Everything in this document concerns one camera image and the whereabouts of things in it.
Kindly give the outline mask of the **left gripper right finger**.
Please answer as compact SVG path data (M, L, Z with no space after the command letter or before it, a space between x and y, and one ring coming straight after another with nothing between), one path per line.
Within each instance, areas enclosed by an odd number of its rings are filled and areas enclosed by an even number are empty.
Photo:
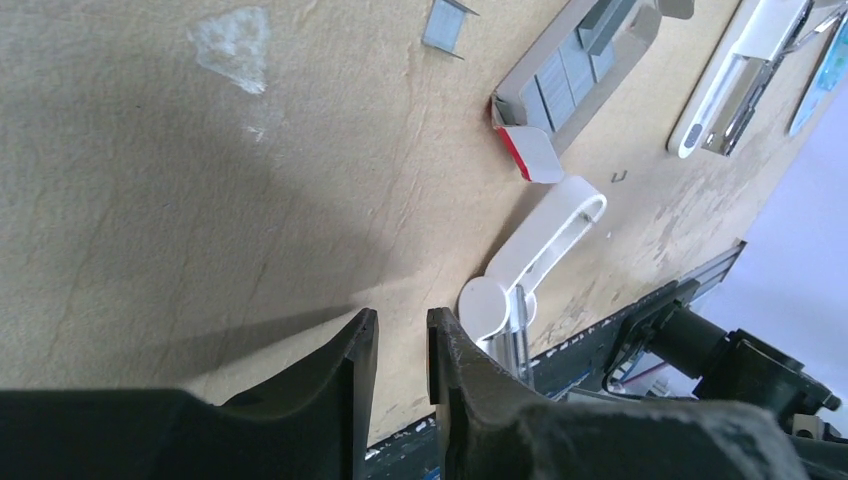
M558 403L427 313L429 394L445 479L803 479L788 436L736 402Z

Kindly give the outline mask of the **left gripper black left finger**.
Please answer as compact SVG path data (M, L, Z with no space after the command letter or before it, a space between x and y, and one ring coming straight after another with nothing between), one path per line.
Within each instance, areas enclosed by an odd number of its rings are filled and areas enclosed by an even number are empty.
M1 394L5 479L361 479L379 325L326 344L225 403L180 389Z

